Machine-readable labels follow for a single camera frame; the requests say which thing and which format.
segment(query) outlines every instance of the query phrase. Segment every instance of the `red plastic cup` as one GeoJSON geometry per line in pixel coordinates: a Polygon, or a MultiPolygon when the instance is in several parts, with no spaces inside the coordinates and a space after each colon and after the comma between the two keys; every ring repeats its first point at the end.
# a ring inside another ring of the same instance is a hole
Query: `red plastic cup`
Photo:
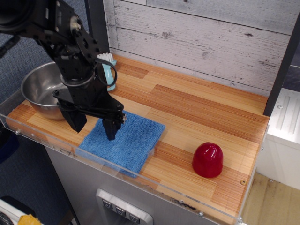
{"type": "Polygon", "coordinates": [[[200,145],[193,157],[193,169],[205,178],[217,177],[223,169],[223,152],[214,143],[206,142],[200,145]]]}

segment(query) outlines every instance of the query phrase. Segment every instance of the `toothbrush bristles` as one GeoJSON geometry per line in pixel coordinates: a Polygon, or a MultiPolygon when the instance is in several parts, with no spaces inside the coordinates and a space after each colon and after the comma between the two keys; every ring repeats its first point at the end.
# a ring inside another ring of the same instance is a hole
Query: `toothbrush bristles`
{"type": "Polygon", "coordinates": [[[97,58],[102,59],[102,60],[106,60],[108,62],[112,62],[113,61],[113,54],[112,53],[103,53],[103,54],[97,55],[97,58]]]}

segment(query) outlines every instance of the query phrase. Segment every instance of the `wooden surface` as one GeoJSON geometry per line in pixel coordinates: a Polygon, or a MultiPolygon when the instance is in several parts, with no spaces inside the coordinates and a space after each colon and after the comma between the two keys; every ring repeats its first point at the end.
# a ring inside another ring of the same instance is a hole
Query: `wooden surface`
{"type": "Polygon", "coordinates": [[[300,190],[256,173],[242,213],[248,225],[298,225],[300,190]]]}
{"type": "MultiPolygon", "coordinates": [[[[124,104],[126,111],[166,125],[154,156],[148,158],[140,174],[163,185],[149,183],[152,189],[178,201],[183,196],[164,186],[184,193],[190,197],[184,200],[190,208],[232,223],[230,217],[239,215],[247,189],[241,181],[249,183],[269,120],[263,116],[267,98],[123,57],[115,58],[119,77],[111,95],[124,104]],[[223,171],[213,179],[198,176],[191,165],[194,151],[204,142],[218,144],[224,153],[223,171]]],[[[44,119],[26,101],[9,117],[38,130],[9,122],[41,143],[58,142],[45,133],[75,147],[97,121],[88,117],[87,124],[77,134],[64,120],[44,119]]],[[[75,150],[67,144],[60,148],[75,150]]]]}
{"type": "Polygon", "coordinates": [[[298,0],[104,0],[112,53],[268,96],[298,0]]]}

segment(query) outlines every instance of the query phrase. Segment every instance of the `blue toothbrush handle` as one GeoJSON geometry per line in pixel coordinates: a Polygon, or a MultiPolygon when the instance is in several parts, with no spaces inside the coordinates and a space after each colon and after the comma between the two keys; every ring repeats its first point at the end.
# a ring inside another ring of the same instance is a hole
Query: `blue toothbrush handle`
{"type": "MultiPolygon", "coordinates": [[[[112,61],[112,64],[115,66],[117,64],[117,61],[116,60],[112,61]]],[[[113,75],[112,75],[111,67],[109,65],[106,65],[106,64],[102,64],[102,66],[103,66],[103,70],[104,70],[104,73],[105,73],[106,82],[108,84],[113,83],[113,75]]],[[[114,84],[113,86],[107,88],[107,90],[108,91],[113,90],[113,89],[115,89],[115,87],[116,87],[116,84],[114,84]]]]}

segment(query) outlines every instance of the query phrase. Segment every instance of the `whitewashed wood wall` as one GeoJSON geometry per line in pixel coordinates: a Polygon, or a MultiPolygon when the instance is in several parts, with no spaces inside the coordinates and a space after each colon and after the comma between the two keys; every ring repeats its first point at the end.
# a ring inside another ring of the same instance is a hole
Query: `whitewashed wood wall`
{"type": "Polygon", "coordinates": [[[268,96],[300,0],[104,0],[111,52],[268,96]]]}

